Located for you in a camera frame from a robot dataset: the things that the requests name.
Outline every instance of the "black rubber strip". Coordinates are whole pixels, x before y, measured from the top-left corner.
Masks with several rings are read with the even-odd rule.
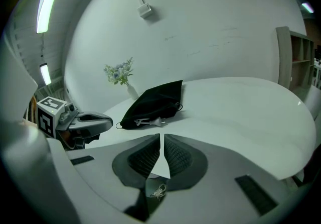
[[[256,210],[264,215],[274,209],[277,203],[248,175],[235,178]]]
[[[95,158],[88,155],[88,156],[72,159],[70,161],[71,161],[72,165],[77,165],[77,164],[80,164],[80,163],[89,162],[91,160],[95,160]]]

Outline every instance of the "black drawstring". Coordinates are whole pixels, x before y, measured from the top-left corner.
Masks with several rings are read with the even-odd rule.
[[[120,123],[120,122],[118,122],[115,127],[116,127],[118,130],[122,130],[122,128],[119,129],[119,128],[117,127],[117,125],[118,125],[119,123]]]
[[[180,111],[181,109],[183,109],[183,105],[182,105],[181,103],[177,102],[176,105],[177,105],[177,104],[179,104],[179,105],[181,106],[181,108],[178,109],[177,111]]]

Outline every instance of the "white bookshelf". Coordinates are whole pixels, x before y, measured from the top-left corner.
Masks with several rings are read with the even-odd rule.
[[[278,83],[294,91],[311,85],[314,68],[313,41],[289,27],[276,28],[280,53]]]

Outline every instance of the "wall-mounted cable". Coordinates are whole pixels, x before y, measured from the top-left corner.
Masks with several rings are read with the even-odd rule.
[[[137,8],[139,15],[145,19],[152,14],[152,9],[148,3],[144,3],[143,0],[138,0],[140,7]]]

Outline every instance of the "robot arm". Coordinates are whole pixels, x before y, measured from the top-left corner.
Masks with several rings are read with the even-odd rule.
[[[66,150],[84,149],[113,126],[112,119],[96,112],[79,112],[73,103],[47,97],[37,103],[37,125]]]

